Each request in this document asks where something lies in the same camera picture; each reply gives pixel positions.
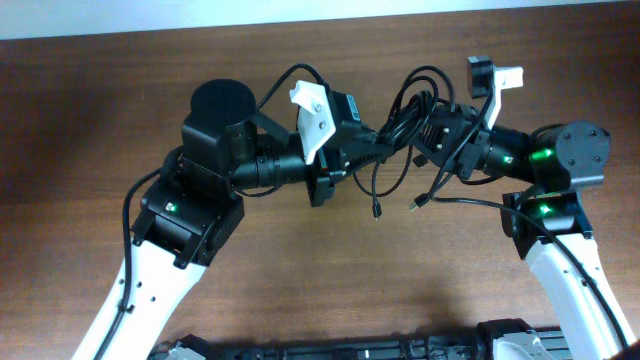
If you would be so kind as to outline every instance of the green led light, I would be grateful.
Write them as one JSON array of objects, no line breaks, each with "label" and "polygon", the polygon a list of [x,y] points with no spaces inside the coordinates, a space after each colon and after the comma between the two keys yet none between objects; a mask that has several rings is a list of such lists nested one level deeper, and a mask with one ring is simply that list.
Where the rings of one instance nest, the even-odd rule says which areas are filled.
[{"label": "green led light", "polygon": [[542,149],[540,151],[536,151],[533,154],[531,154],[530,158],[531,160],[544,160],[549,158],[551,155],[553,155],[553,150]]},{"label": "green led light", "polygon": [[553,212],[553,210],[547,206],[547,204],[542,204],[540,205],[540,212],[542,213],[542,215],[546,215],[550,212]]},{"label": "green led light", "polygon": [[164,207],[164,209],[169,212],[176,212],[178,211],[178,205],[169,202],[167,203],[167,206]]}]

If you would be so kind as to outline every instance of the black cable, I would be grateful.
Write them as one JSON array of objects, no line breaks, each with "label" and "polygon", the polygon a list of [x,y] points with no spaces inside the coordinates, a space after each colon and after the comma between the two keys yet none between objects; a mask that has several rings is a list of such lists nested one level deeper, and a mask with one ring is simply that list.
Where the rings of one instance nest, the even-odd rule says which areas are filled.
[{"label": "black cable", "polygon": [[500,175],[491,175],[489,177],[486,177],[484,179],[480,179],[480,180],[462,180],[460,179],[460,182],[465,184],[465,185],[470,185],[470,186],[477,186],[477,185],[484,185],[484,184],[489,184],[492,183],[496,180],[502,179],[502,176]]},{"label": "black cable", "polygon": [[[400,174],[400,177],[398,178],[398,180],[396,181],[396,183],[389,188],[389,190],[382,192],[380,194],[377,194],[377,197],[385,197],[389,194],[391,194],[392,192],[394,192],[398,186],[400,186],[400,184],[402,184],[402,181],[404,180],[404,178],[407,176],[407,173],[409,172],[409,166],[411,165],[411,155],[413,154],[413,145],[409,145],[409,151],[407,152],[407,161],[404,164],[404,168],[402,169],[402,173]],[[360,188],[360,190],[369,195],[369,196],[373,196],[373,194],[364,188],[364,186],[362,185],[362,183],[360,182],[360,179],[358,179],[358,176],[356,175],[356,173],[353,173],[353,180],[355,180],[356,185],[358,185],[358,187]]]},{"label": "black cable", "polygon": [[378,196],[376,195],[376,178],[378,177],[378,169],[380,168],[380,161],[376,161],[376,164],[373,166],[373,172],[371,173],[371,198],[373,201],[373,205],[371,209],[373,210],[373,217],[378,221],[380,215],[382,215],[382,207],[380,206],[380,202],[378,201]]},{"label": "black cable", "polygon": [[131,282],[132,282],[132,260],[131,260],[131,239],[129,238],[129,207],[131,205],[131,199],[136,191],[142,186],[145,182],[149,181],[151,178],[160,174],[161,169],[156,169],[153,172],[147,174],[142,179],[138,180],[129,192],[127,196],[124,198],[124,205],[122,206],[122,230],[124,233],[124,291],[122,293],[122,300],[118,305],[118,312],[116,313],[115,319],[113,319],[113,323],[105,335],[104,340],[102,340],[102,344],[96,353],[94,360],[99,360],[102,358],[104,353],[107,351],[113,336],[118,330],[118,326],[120,326],[120,322],[122,321],[122,317],[124,316],[125,311],[129,308],[129,296],[131,295]]},{"label": "black cable", "polygon": [[271,189],[267,190],[267,191],[263,191],[263,192],[259,192],[259,193],[254,193],[254,194],[249,194],[243,190],[236,190],[236,192],[242,196],[246,196],[246,197],[263,197],[263,196],[267,196],[267,195],[271,195],[274,192],[278,191],[278,189],[280,189],[280,186],[274,186]]},{"label": "black cable", "polygon": [[551,124],[551,125],[545,125],[539,129],[536,129],[534,132],[532,132],[529,137],[531,139],[533,139],[533,142],[535,143],[536,139],[538,138],[538,136],[540,136],[543,132],[547,131],[547,130],[551,130],[551,129],[555,129],[562,126],[562,124]]},{"label": "black cable", "polygon": [[627,349],[629,347],[629,343],[627,342],[627,338],[624,335],[624,332],[622,331],[622,327],[620,326],[618,319],[613,314],[613,311],[611,310],[611,307],[609,306],[604,296],[602,295],[602,292],[600,292],[600,289],[598,288],[598,285],[596,284],[595,280],[593,280],[593,278],[589,275],[589,273],[587,273],[584,266],[582,266],[582,263],[580,262],[580,260],[578,260],[578,258],[576,258],[576,256],[573,255],[571,250],[569,250],[569,248],[567,248],[560,241],[560,239],[558,239],[551,231],[547,230],[546,227],[544,227],[543,225],[541,225],[540,223],[538,223],[537,221],[535,221],[534,219],[532,219],[531,217],[529,217],[528,215],[526,215],[521,211],[512,209],[508,206],[504,206],[502,204],[495,203],[492,201],[469,199],[469,198],[438,198],[433,196],[433,194],[431,195],[431,200],[439,203],[460,203],[460,204],[471,204],[471,205],[492,207],[492,208],[496,208],[502,211],[506,211],[510,214],[516,215],[524,219],[525,221],[529,222],[536,229],[538,229],[542,234],[544,234],[546,237],[551,239],[551,241],[569,259],[569,261],[573,264],[573,266],[575,266],[576,269],[578,269],[580,276],[582,276],[585,283],[591,288],[591,291],[593,291],[594,296],[596,297],[596,299],[598,299],[600,306],[602,306],[602,309],[607,314],[607,317],[609,318],[609,321],[611,322],[611,325],[613,326],[616,332],[616,336],[618,337],[618,341],[622,345],[622,348]]},{"label": "black cable", "polygon": [[287,80],[287,78],[289,76],[291,76],[291,74],[293,74],[294,71],[296,71],[298,69],[307,70],[316,79],[316,82],[318,84],[325,85],[325,86],[327,85],[327,83],[324,81],[322,76],[320,76],[318,71],[316,71],[316,69],[314,69],[311,65],[309,65],[309,64],[295,64],[292,67],[290,67],[287,71],[285,71],[284,74],[282,74],[280,76],[278,81],[276,81],[276,83],[273,84],[273,86],[271,87],[271,90],[269,90],[267,95],[265,95],[262,98],[262,100],[260,100],[260,102],[258,103],[257,110],[260,110],[267,103],[267,101],[269,101],[269,99],[271,99],[271,97],[276,92],[276,90],[278,90],[280,85],[282,85],[282,83],[284,83],[284,81]]},{"label": "black cable", "polygon": [[445,186],[446,183],[448,183],[449,180],[451,180],[452,177],[453,177],[453,173],[448,173],[447,176],[444,179],[442,179],[442,181],[440,181],[438,186],[436,186],[436,192],[438,190],[442,189],[442,187]]},{"label": "black cable", "polygon": [[546,191],[544,190],[544,186],[540,184],[533,184],[529,186],[527,190],[520,194],[520,197],[513,202],[513,208],[517,209],[520,205],[524,204],[525,201],[529,200],[529,198],[533,196],[543,195]]},{"label": "black cable", "polygon": [[[447,86],[447,90],[449,92],[449,100],[440,99],[438,93],[438,85],[436,82],[428,77],[428,76],[417,76],[414,77],[417,73],[421,71],[433,71],[438,74],[445,82]],[[404,97],[404,93],[406,90],[418,81],[426,81],[431,85],[433,90],[433,95],[426,94],[425,92],[418,93],[414,95],[409,104],[405,106],[405,108],[401,109],[400,105],[402,104],[402,99]],[[429,115],[435,109],[437,103],[443,103],[445,105],[451,105],[452,109],[455,108],[455,89],[449,77],[444,71],[438,69],[435,66],[426,65],[419,67],[413,70],[405,79],[402,84],[402,87],[396,98],[391,105],[391,109],[389,110],[389,117],[387,122],[380,129],[379,138],[380,142],[392,145],[394,147],[394,153],[399,151],[400,149],[409,145],[410,141],[419,134],[424,126],[427,124],[429,120]],[[413,154],[413,146],[409,145],[409,150],[407,153],[407,160],[405,162],[405,166],[402,169],[402,173],[400,177],[396,181],[396,183],[387,191],[384,191],[380,194],[376,194],[376,197],[384,197],[391,193],[393,193],[404,181],[409,167],[411,166],[411,157]],[[373,197],[374,191],[368,191],[360,182],[358,175],[356,172],[353,173],[353,180],[355,181],[358,188],[365,194]]]}]

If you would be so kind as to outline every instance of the brown wooden surface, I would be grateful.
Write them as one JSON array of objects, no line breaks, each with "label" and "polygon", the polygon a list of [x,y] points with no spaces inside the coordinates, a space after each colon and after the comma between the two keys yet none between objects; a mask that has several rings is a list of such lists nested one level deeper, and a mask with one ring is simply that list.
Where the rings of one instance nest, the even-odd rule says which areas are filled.
[{"label": "brown wooden surface", "polygon": [[[525,87],[504,95],[501,124],[532,131],[585,118],[611,131],[605,185],[584,206],[639,334],[639,18],[640,6],[624,3],[0,42],[0,357],[71,356],[122,259],[125,192],[180,143],[200,83],[234,78],[261,97],[289,65],[308,62],[377,128],[421,64],[446,70],[468,101],[465,62],[479,54],[525,69]],[[293,127],[287,96],[267,112]],[[381,188],[403,161],[383,168]],[[555,324],[496,211],[407,211],[434,175],[412,169],[382,200],[380,223],[351,180],[322,208],[310,208],[304,185],[249,199],[161,340],[384,336],[509,317]],[[443,193],[499,201],[524,187],[505,180],[478,192],[452,181]]]}]

